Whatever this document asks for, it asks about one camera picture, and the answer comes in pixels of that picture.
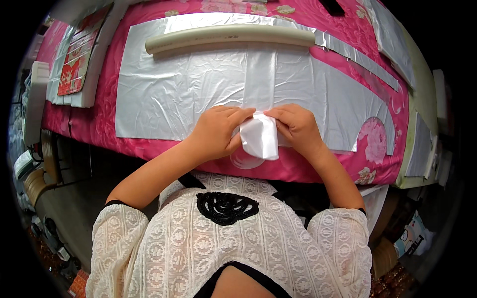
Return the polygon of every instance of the pink floral bedspread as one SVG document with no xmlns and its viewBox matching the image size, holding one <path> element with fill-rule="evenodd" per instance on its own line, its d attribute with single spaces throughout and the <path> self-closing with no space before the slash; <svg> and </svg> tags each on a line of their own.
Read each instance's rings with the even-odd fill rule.
<svg viewBox="0 0 477 298">
<path fill-rule="evenodd" d="M 200 12 L 249 13 L 295 21 L 299 24 L 327 31 L 357 48 L 399 80 L 400 92 L 384 82 L 391 95 L 389 110 L 395 127 L 394 155 L 386 155 L 386 133 L 377 119 L 369 119 L 358 136 L 357 152 L 337 157 L 357 184 L 392 184 L 397 177 L 406 145 L 409 109 L 407 86 L 391 68 L 389 61 L 379 54 L 373 28 L 365 9 L 355 0 L 338 0 L 344 17 L 332 17 L 317 0 L 280 0 L 269 4 L 253 4 L 241 0 L 173 0 L 142 2 L 129 7 L 121 20 L 106 54 L 98 81 L 95 105 L 90 109 L 58 106 L 46 102 L 42 126 L 81 142 L 107 148 L 130 156 L 150 160 L 171 148 L 177 141 L 118 138 L 114 128 L 119 69 L 131 25 L 163 17 Z M 38 61 L 50 63 L 67 25 L 59 21 L 48 29 L 38 53 Z M 312 56 L 354 78 L 370 90 L 369 84 L 341 55 L 310 48 Z M 280 147 L 277 161 L 240 170 L 228 158 L 210 161 L 199 170 L 262 179 L 296 182 L 321 182 L 306 160 L 291 148 Z"/>
</svg>

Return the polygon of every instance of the folded white fabric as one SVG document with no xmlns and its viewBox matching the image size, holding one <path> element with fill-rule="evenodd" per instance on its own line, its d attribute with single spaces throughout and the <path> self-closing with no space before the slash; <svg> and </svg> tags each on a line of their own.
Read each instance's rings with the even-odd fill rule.
<svg viewBox="0 0 477 298">
<path fill-rule="evenodd" d="M 278 159 L 278 139 L 275 118 L 255 112 L 253 118 L 240 125 L 240 138 L 245 152 L 266 160 Z"/>
</svg>

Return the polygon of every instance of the wooden chair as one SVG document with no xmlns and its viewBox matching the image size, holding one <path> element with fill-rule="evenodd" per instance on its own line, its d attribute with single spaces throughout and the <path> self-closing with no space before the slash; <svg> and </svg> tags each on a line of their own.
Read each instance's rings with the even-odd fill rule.
<svg viewBox="0 0 477 298">
<path fill-rule="evenodd" d="M 25 191 L 30 199 L 31 204 L 35 207 L 38 198 L 47 190 L 53 189 L 57 186 L 56 183 L 46 184 L 43 175 L 45 171 L 43 169 L 38 169 L 31 172 L 23 185 L 25 186 Z"/>
<path fill-rule="evenodd" d="M 25 186 L 25 191 L 30 199 L 31 204 L 35 207 L 38 198 L 47 190 L 54 189 L 60 186 L 66 186 L 73 183 L 77 183 L 79 181 L 83 181 L 86 179 L 91 178 L 93 176 L 93 171 L 91 168 L 91 147 L 89 151 L 89 159 L 90 159 L 90 170 L 91 176 L 86 179 L 81 179 L 78 181 L 64 183 L 63 177 L 61 174 L 62 170 L 60 168 L 60 159 L 58 157 L 58 147 L 57 147 L 57 139 L 56 135 L 46 129 L 41 130 L 41 156 L 43 162 L 43 168 L 35 170 L 31 172 L 25 182 L 23 183 Z M 45 172 L 51 178 L 52 183 L 46 184 L 43 175 Z"/>
</svg>

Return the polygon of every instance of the white lace blouse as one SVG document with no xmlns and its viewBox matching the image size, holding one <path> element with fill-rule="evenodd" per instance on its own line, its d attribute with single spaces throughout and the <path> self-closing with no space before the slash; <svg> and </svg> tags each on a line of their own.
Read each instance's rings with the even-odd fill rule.
<svg viewBox="0 0 477 298">
<path fill-rule="evenodd" d="M 291 297 L 368 297 L 371 251 L 366 216 L 327 209 L 306 230 L 271 196 L 266 181 L 196 172 L 207 189 L 175 181 L 148 221 L 139 210 L 111 205 L 93 227 L 87 297 L 193 297 L 230 261 L 271 278 Z M 259 212 L 220 226 L 197 209 L 197 193 L 230 192 L 259 203 Z"/>
</svg>

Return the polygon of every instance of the woman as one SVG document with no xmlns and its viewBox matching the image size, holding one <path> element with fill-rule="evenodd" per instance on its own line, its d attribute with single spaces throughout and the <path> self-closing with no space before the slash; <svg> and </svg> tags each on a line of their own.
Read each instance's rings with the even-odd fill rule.
<svg viewBox="0 0 477 298">
<path fill-rule="evenodd" d="M 201 172 L 193 173 L 196 187 L 177 181 L 241 146 L 232 132 L 254 112 L 205 111 L 187 139 L 111 192 L 93 227 L 88 297 L 369 296 L 364 202 L 310 111 L 289 104 L 265 112 L 336 207 L 315 215 L 307 230 L 266 181 Z M 159 194 L 161 209 L 148 222 L 140 210 Z"/>
</svg>

